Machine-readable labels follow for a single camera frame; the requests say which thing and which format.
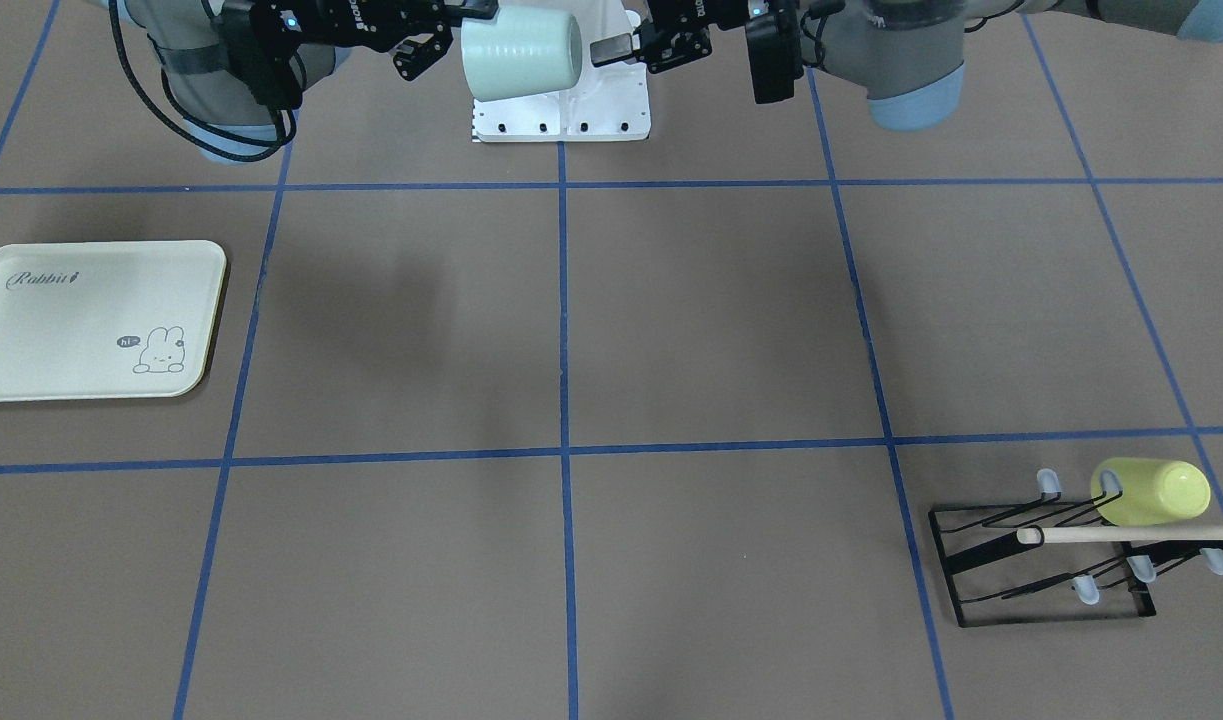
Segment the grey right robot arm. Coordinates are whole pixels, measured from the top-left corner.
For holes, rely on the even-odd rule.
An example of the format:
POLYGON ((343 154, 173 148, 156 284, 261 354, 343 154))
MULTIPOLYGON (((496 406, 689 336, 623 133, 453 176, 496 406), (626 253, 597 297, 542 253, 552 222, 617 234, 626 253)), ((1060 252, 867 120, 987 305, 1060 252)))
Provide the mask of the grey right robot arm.
POLYGON ((405 81, 497 1, 104 1, 119 65, 146 108, 213 161, 262 161, 297 132, 305 92, 353 49, 405 81))

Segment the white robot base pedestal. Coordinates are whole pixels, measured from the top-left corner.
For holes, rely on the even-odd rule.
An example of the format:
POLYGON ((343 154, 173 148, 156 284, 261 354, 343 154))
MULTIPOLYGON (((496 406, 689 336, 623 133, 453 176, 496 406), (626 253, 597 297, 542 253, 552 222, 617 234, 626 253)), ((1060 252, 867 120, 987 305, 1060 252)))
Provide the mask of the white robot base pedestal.
POLYGON ((471 137, 483 143, 629 142, 651 132, 647 72, 638 64, 594 68, 589 45, 638 27, 638 13, 620 1, 501 1, 574 13, 582 32, 583 68, 570 90, 501 101, 477 101, 471 137))

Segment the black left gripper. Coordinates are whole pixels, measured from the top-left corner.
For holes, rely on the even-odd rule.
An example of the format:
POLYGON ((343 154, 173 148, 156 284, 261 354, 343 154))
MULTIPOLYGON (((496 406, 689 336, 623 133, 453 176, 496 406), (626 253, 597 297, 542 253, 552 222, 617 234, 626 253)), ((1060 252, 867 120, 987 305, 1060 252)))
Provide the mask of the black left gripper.
POLYGON ((612 64, 647 64, 651 75, 706 59, 711 40, 675 40, 678 35, 700 35, 702 29, 744 28, 772 32, 770 1, 647 1, 646 51, 638 32, 600 38, 589 45, 594 68, 612 64))

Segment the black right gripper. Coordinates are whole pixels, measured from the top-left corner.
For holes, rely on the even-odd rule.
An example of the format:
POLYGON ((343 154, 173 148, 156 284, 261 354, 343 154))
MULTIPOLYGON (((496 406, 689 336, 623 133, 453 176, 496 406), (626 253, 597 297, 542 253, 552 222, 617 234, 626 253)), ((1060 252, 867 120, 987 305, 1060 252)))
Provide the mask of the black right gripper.
POLYGON ((464 1, 224 1, 227 42, 262 53, 303 46, 368 46, 393 51, 393 68, 411 82, 450 50, 453 26, 495 20, 497 0, 464 1))

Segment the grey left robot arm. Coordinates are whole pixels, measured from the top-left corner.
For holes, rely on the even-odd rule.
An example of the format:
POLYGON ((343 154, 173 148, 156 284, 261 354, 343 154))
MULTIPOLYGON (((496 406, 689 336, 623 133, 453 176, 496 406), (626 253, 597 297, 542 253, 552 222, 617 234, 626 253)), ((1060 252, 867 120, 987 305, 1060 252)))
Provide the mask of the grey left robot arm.
POLYGON ((817 70, 862 88, 876 126, 916 132, 958 110, 969 37, 1040 13, 1223 44, 1223 1, 651 1, 637 27, 589 51, 594 67, 658 75, 711 55, 713 29, 739 29, 758 104, 790 99, 817 70))

